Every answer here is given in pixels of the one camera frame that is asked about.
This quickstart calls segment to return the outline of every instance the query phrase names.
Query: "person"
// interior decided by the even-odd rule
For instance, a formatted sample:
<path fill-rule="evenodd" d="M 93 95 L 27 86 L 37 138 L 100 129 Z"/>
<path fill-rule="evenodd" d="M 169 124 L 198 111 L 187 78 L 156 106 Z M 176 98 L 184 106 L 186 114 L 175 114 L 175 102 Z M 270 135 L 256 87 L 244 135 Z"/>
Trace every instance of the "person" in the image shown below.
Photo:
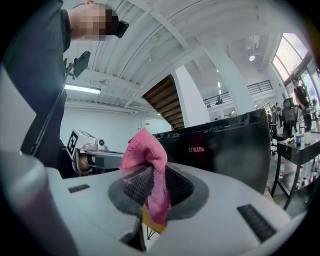
<path fill-rule="evenodd" d="M 311 130 L 311 115 L 308 113 L 310 103 L 308 101 L 307 90 L 304 86 L 299 86 L 299 80 L 297 78 L 292 79 L 294 84 L 294 95 L 298 107 L 302 110 L 304 120 L 304 130 L 308 132 Z"/>
<path fill-rule="evenodd" d="M 224 101 L 220 98 L 220 95 L 217 96 L 217 102 L 215 103 L 216 105 L 223 104 Z"/>
<path fill-rule="evenodd" d="M 283 123 L 283 119 L 282 119 L 282 109 L 279 106 L 279 102 L 275 103 L 275 108 L 276 108 L 276 111 L 278 113 L 278 118 L 279 118 L 280 128 L 281 128 L 282 127 L 282 123 Z"/>
<path fill-rule="evenodd" d="M 46 1 L 17 32 L 2 59 L 3 66 L 24 100 L 36 113 L 21 146 L 30 154 L 66 81 L 63 53 L 72 40 L 106 40 L 117 32 L 118 16 L 104 4 L 87 1 L 71 10 L 62 0 Z M 63 178 L 76 177 L 71 159 L 60 141 L 66 92 L 59 99 L 35 157 L 58 169 Z M 86 155 L 80 168 L 89 168 Z"/>
<path fill-rule="evenodd" d="M 266 116 L 268 117 L 268 123 L 271 124 L 271 115 L 270 115 L 270 111 L 267 111 Z"/>
<path fill-rule="evenodd" d="M 271 113 L 272 113 L 272 123 L 276 124 L 277 123 L 277 108 L 276 108 L 276 105 L 272 106 Z"/>

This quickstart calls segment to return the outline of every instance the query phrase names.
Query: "railing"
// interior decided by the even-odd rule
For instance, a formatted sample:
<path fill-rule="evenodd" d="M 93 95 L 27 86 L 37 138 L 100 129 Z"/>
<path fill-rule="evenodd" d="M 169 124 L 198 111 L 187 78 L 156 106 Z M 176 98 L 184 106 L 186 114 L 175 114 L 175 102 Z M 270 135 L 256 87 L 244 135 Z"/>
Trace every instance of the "railing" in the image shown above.
<path fill-rule="evenodd" d="M 270 80 L 266 80 L 266 81 L 250 84 L 248 85 L 248 89 L 249 89 L 250 95 L 254 95 L 254 94 L 272 90 L 273 88 L 271 86 Z M 231 102 L 231 101 L 232 101 L 232 98 L 231 98 L 230 92 L 225 92 L 220 95 L 206 98 L 203 102 L 207 108 L 211 108 L 215 105 L 220 105 L 220 104 Z"/>
<path fill-rule="evenodd" d="M 265 91 L 272 90 L 270 80 L 257 82 L 251 85 L 248 85 L 248 89 L 251 95 L 262 93 Z"/>

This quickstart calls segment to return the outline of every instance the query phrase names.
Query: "pink towel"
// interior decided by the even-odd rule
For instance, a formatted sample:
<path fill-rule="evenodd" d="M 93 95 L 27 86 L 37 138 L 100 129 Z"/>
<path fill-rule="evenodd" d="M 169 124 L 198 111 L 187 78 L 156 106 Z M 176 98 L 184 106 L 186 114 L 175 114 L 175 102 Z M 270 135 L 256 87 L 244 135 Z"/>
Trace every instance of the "pink towel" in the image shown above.
<path fill-rule="evenodd" d="M 128 143 L 119 169 L 144 163 L 153 165 L 153 189 L 145 205 L 153 222 L 164 226 L 166 225 L 167 211 L 171 208 L 165 176 L 168 160 L 166 151 L 146 129 L 139 131 Z"/>

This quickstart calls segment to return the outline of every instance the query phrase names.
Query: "cable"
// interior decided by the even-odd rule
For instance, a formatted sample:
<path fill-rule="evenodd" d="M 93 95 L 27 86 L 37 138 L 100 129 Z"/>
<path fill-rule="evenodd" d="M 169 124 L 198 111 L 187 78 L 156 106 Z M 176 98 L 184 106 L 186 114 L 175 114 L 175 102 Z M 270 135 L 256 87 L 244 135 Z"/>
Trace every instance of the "cable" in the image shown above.
<path fill-rule="evenodd" d="M 34 157 L 39 149 L 39 146 L 46 134 L 46 131 L 48 129 L 48 126 L 50 124 L 50 121 L 51 121 L 51 118 L 52 118 L 52 115 L 54 114 L 54 111 L 56 109 L 56 106 L 62 96 L 62 94 L 64 93 L 65 91 L 65 87 L 62 88 L 62 90 L 60 91 L 60 93 L 58 94 L 58 97 L 55 99 L 55 102 L 53 104 L 53 107 L 52 109 L 50 110 L 49 114 L 47 115 L 45 121 L 44 121 L 44 124 L 40 130 L 40 133 L 38 135 L 38 137 L 36 138 L 36 141 L 35 141 L 35 144 L 33 145 L 32 149 L 31 149 L 31 155 Z"/>
<path fill-rule="evenodd" d="M 67 77 L 68 77 L 68 75 L 70 74 L 70 72 L 71 72 L 71 70 L 72 70 L 72 68 L 73 68 L 74 66 L 75 66 L 75 62 L 74 62 L 72 65 L 70 65 L 70 66 L 68 66 L 68 67 L 66 68 L 64 84 L 67 82 Z M 44 124 L 43 124 L 43 126 L 42 126 L 42 128 L 41 128 L 41 130 L 40 130 L 40 132 L 39 132 L 39 135 L 38 135 L 38 137 L 36 138 L 36 141 L 35 141 L 32 149 L 31 149 L 30 155 L 33 156 L 33 157 L 36 155 L 36 153 L 37 153 L 37 151 L 38 151 L 38 149 L 39 149 L 39 146 L 40 146 L 40 144 L 41 144 L 41 142 L 42 142 L 42 140 L 43 140 L 43 138 L 44 138 L 44 136 L 45 136 L 45 134 L 46 134 L 46 132 L 47 132 L 48 126 L 49 126 L 50 121 L 51 121 L 51 118 L 52 118 L 52 116 L 53 116 L 53 114 L 54 114 L 54 111 L 55 111 L 55 109 L 56 109 L 56 107 L 57 107 L 57 104 L 58 104 L 58 102 L 59 102 L 62 94 L 64 94 L 64 91 L 65 91 L 65 86 L 63 85 L 62 89 L 60 90 L 58 96 L 57 96 L 56 99 L 55 99 L 55 102 L 54 102 L 54 104 L 53 104 L 53 106 L 52 106 L 49 114 L 46 116 L 46 119 L 45 119 L 45 121 L 44 121 Z"/>

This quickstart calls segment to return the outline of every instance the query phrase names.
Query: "black table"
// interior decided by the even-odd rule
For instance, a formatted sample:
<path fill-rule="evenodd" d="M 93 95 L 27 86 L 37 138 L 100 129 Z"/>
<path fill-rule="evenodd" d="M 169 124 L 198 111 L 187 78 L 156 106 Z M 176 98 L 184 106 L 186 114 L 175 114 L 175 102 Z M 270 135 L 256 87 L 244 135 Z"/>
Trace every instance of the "black table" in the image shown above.
<path fill-rule="evenodd" d="M 305 138 L 302 137 L 302 142 L 300 146 L 296 146 L 296 143 L 285 144 L 284 141 L 277 143 L 278 159 L 276 165 L 275 180 L 271 190 L 271 196 L 274 196 L 277 184 L 280 186 L 286 197 L 288 198 L 284 209 L 286 210 L 291 202 L 291 199 L 295 191 L 308 186 L 310 182 L 305 185 L 296 186 L 301 165 L 309 162 L 310 160 L 315 160 L 316 156 L 320 155 L 320 133 L 311 132 L 311 144 L 305 144 Z M 296 164 L 296 170 L 287 173 L 283 178 L 279 179 L 281 157 L 289 160 L 290 162 Z"/>

